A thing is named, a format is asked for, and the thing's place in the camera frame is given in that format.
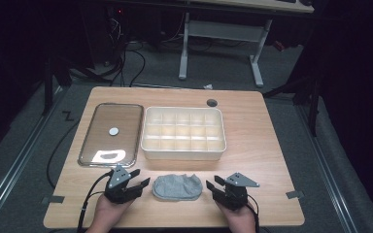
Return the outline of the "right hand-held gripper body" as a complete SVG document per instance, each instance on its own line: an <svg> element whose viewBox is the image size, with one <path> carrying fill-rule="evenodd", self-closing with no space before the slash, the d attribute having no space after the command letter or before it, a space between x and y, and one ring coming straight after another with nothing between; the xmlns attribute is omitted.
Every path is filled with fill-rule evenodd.
<svg viewBox="0 0 373 233"><path fill-rule="evenodd" d="M248 203L248 187L260 187L258 182L236 172L223 179L224 203L223 205L232 211L241 209Z"/></svg>

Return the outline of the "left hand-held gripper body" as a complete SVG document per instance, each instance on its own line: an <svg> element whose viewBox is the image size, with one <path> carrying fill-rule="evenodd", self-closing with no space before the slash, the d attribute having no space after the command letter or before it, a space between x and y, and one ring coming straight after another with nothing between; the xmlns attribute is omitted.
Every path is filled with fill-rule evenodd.
<svg viewBox="0 0 373 233"><path fill-rule="evenodd" d="M125 168L118 165L113 169L113 174L107 181L104 195L113 203L123 204L140 197L141 195L131 194L128 191L129 173Z"/></svg>

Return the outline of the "grey sock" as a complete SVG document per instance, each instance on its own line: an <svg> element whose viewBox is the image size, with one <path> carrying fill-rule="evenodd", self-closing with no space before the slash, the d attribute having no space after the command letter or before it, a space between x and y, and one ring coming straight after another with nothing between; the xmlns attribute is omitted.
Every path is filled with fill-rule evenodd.
<svg viewBox="0 0 373 233"><path fill-rule="evenodd" d="M194 201L202 190L202 182L195 175L159 176L153 183L153 195L166 201Z"/></svg>

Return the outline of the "white compartment storage box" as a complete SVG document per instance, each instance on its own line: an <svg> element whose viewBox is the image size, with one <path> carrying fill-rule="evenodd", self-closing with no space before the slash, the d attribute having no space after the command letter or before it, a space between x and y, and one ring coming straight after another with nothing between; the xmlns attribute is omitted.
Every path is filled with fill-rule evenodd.
<svg viewBox="0 0 373 233"><path fill-rule="evenodd" d="M147 159L220 160L226 150L217 108L149 107L141 148Z"/></svg>

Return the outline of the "person's right hand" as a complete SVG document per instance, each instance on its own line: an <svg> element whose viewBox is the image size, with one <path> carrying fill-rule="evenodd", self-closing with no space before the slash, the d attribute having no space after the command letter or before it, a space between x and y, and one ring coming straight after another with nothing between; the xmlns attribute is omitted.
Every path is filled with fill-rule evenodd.
<svg viewBox="0 0 373 233"><path fill-rule="evenodd" d="M219 202L216 205L225 217L232 233L256 233L253 206L251 204L235 211L227 209Z"/></svg>

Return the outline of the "person's left hand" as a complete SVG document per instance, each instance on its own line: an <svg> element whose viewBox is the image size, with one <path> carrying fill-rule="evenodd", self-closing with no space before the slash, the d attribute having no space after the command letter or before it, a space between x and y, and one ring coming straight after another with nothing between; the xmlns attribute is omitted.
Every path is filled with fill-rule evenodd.
<svg viewBox="0 0 373 233"><path fill-rule="evenodd" d="M85 233L109 233L132 203L133 201L128 201L116 204L102 194L97 200L92 223Z"/></svg>

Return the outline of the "clear plastic box lid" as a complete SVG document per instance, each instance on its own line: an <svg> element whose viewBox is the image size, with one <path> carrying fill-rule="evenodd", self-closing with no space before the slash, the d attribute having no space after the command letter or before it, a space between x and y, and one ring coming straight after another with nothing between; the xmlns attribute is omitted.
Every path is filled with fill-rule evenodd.
<svg viewBox="0 0 373 233"><path fill-rule="evenodd" d="M78 163L85 167L132 167L137 160L144 108L102 103L92 115Z"/></svg>

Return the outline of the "black metal stand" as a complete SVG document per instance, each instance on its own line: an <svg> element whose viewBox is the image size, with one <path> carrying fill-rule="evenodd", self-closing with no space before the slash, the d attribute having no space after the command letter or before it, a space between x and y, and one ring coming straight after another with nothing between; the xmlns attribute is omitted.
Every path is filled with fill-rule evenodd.
<svg viewBox="0 0 373 233"><path fill-rule="evenodd" d="M53 56L49 57L45 62L43 115L47 115L53 105L53 81L57 81L60 86L66 87L72 84L72 78L69 75L68 60L66 58Z"/></svg>
<svg viewBox="0 0 373 233"><path fill-rule="evenodd" d="M294 105L309 105L307 124L310 133L317 135L316 121L322 74L317 68L295 67L290 73L288 81L266 93L264 98L270 98L280 93L293 93L292 103Z"/></svg>

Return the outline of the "white-framed wooden desk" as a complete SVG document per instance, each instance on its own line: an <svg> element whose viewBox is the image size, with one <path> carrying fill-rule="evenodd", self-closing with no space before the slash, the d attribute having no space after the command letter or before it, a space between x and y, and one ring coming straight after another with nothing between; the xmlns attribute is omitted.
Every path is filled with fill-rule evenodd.
<svg viewBox="0 0 373 233"><path fill-rule="evenodd" d="M239 9L259 11L266 14L312 14L314 7L304 0L184 0L187 7L197 6L226 7L233 13ZM257 87L263 87L263 79L259 70L258 60L269 34L272 17L267 17L260 26L241 25L232 22L214 22L209 20L189 18L190 10L185 13L183 50L179 70L179 79L187 78L188 40L190 37L222 39L256 43L254 54L249 56L253 71L254 82Z"/></svg>

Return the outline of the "metal floor rail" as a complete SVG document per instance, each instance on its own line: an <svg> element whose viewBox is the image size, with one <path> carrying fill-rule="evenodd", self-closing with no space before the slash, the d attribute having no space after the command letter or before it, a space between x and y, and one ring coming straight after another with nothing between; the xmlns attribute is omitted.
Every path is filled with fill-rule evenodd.
<svg viewBox="0 0 373 233"><path fill-rule="evenodd" d="M0 143L0 210L17 183L37 141L53 113L53 109L67 93L67 87L57 87L52 93L53 104L43 114L44 89L39 89L26 104Z"/></svg>
<svg viewBox="0 0 373 233"><path fill-rule="evenodd" d="M350 213L344 195L342 194L337 181L335 180L333 173L326 161L322 147L319 140L314 136L309 128L308 117L306 110L303 107L294 107L304 130L306 131L308 140L310 141L314 155L318 163L318 169L321 173L322 180L324 182L325 188L331 200L332 206L340 220L345 233L358 233L356 228L356 223Z"/></svg>

